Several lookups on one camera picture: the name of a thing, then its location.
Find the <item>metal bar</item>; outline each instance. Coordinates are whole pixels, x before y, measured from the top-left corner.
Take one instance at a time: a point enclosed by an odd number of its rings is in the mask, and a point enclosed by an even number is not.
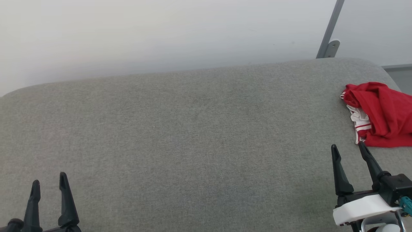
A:
[[[323,36],[323,40],[321,46],[319,47],[319,51],[316,55],[316,58],[325,58],[325,52],[328,47],[330,38],[332,37],[333,29],[335,28],[337,18],[339,17],[340,10],[342,10],[344,1],[345,0],[336,0],[335,7],[332,11],[332,15],[330,16],[329,24],[326,28],[325,35]]]
[[[382,66],[385,71],[403,71],[412,69],[412,64],[396,64],[396,65],[386,65]]]

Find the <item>metal bracket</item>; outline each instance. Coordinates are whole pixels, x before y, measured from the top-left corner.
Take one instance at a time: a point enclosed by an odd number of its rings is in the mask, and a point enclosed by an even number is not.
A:
[[[325,56],[323,58],[328,58],[328,57],[335,57],[337,49],[339,48],[340,41],[339,40],[333,40],[328,44],[328,47],[326,48]]]

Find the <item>black clamp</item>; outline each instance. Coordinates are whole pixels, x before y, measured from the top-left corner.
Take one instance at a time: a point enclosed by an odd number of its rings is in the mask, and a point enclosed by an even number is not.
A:
[[[58,220],[58,227],[46,230],[45,232],[81,232],[77,226],[79,216],[72,191],[70,190],[67,175],[60,173],[59,189],[61,191],[61,216]],[[40,201],[40,182],[35,180],[31,187],[24,220],[11,219],[6,227],[0,228],[0,232],[42,232],[39,222],[39,201]]]

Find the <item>gray fabric upholstery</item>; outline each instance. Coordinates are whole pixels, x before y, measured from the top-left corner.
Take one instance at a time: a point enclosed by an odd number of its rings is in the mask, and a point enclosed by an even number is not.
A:
[[[32,86],[0,100],[0,225],[41,184],[44,229],[65,171],[83,231],[350,231],[334,224],[331,144],[370,189],[348,83],[379,81],[359,59],[317,59]],[[412,177],[411,148],[371,148]]]

